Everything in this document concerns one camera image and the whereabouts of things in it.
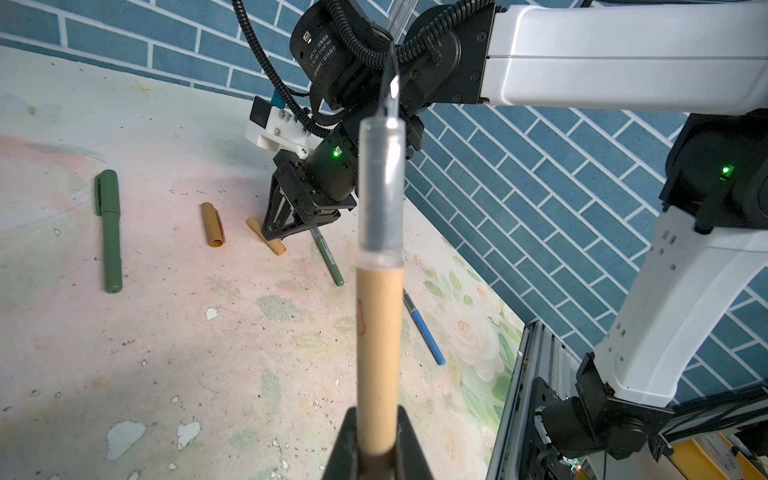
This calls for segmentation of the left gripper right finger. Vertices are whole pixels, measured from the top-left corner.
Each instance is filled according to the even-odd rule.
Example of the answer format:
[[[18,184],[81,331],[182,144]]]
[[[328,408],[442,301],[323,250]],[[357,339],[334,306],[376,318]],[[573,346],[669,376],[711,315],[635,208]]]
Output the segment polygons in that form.
[[[395,479],[434,479],[410,418],[402,405],[399,405],[397,410]]]

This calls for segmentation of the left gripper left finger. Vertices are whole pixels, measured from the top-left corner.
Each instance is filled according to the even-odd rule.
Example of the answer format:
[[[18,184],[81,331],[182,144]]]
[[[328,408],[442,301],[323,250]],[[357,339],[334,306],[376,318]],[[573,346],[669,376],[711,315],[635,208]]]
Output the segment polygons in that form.
[[[323,480],[358,480],[357,409],[345,413],[336,441],[324,470]]]

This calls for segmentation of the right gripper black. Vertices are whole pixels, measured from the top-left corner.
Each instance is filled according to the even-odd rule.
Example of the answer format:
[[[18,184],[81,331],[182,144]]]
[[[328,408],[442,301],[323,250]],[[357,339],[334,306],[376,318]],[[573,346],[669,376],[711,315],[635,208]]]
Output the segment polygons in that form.
[[[273,157],[272,176],[261,233],[282,240],[335,222],[357,206],[355,197],[376,211],[386,209],[403,189],[405,161],[420,146],[423,125],[386,116],[346,121],[334,127],[302,160],[281,149]]]

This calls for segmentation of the brown pen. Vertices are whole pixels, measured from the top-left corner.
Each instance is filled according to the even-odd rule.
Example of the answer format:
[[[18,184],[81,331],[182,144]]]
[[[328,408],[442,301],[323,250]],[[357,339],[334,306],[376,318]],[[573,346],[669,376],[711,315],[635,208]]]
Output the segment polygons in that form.
[[[360,476],[392,479],[404,267],[404,123],[397,55],[384,60],[377,108],[360,124],[357,432]]]

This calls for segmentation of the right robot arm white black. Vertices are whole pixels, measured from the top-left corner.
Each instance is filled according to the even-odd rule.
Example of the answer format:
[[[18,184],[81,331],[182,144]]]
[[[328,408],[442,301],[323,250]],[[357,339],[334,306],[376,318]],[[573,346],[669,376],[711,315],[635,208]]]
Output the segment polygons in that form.
[[[487,14],[401,70],[421,120],[406,193],[525,320],[577,353],[601,341],[650,245],[685,115],[483,107]]]

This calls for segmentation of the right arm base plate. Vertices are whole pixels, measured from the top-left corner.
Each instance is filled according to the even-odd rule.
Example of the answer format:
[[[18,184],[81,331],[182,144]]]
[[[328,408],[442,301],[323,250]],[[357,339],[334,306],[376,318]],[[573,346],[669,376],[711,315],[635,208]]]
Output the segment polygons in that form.
[[[586,456],[604,451],[590,433],[579,397],[561,400],[542,378],[533,381],[519,464],[520,479],[574,479]]]

